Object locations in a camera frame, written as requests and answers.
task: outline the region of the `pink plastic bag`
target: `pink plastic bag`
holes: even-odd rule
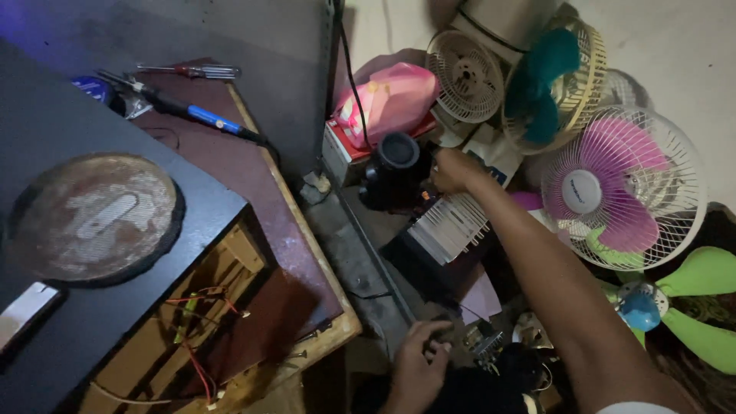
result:
[[[387,133],[408,132],[416,127],[439,96],[439,82],[427,69],[397,63],[375,72],[370,81],[357,87],[365,115],[368,142],[374,147]],[[340,99],[333,115],[351,133],[355,148],[365,148],[363,125],[352,91]]]

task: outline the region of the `hand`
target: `hand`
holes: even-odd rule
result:
[[[409,329],[396,356],[396,371],[383,414],[421,414],[437,398],[445,382],[450,344],[431,341],[433,355],[429,351],[423,354],[424,343],[432,332],[451,326],[452,322],[442,320],[417,322]]]
[[[442,148],[434,159],[437,171],[432,171],[431,178],[441,192],[467,192],[467,184],[471,180],[486,174],[478,162],[454,148]]]

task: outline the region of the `gray wall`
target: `gray wall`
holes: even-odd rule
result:
[[[210,56],[236,81],[287,178],[314,166],[322,136],[329,0],[2,0],[0,35],[69,76]]]

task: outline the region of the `fan logo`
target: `fan logo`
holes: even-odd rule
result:
[[[570,187],[573,188],[573,193],[575,193],[575,197],[578,198],[578,201],[580,202],[580,204],[585,204],[582,197],[580,197],[580,193],[578,193],[578,189],[575,188],[575,180],[570,180]]]

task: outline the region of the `screwdriver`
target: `screwdriver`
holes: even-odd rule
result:
[[[259,146],[265,147],[273,156],[276,165],[280,165],[281,157],[279,152],[271,145],[268,140],[260,134],[254,133],[241,125],[229,121],[209,110],[202,109],[196,105],[184,102],[180,99],[171,97],[163,93],[160,89],[152,86],[144,85],[141,82],[131,82],[121,76],[99,69],[95,71],[103,79],[109,80],[119,85],[131,88],[135,92],[140,93],[148,101],[157,112],[169,113],[181,118],[194,118],[219,130],[231,133],[234,136],[251,141]]]
[[[144,66],[142,64],[137,65],[138,69],[144,71],[159,71],[159,72],[171,72],[181,74],[186,77],[204,77],[207,79],[235,79],[240,77],[241,70],[237,66],[231,65],[198,65],[198,66],[185,66],[178,65],[172,67],[161,67],[161,66]]]

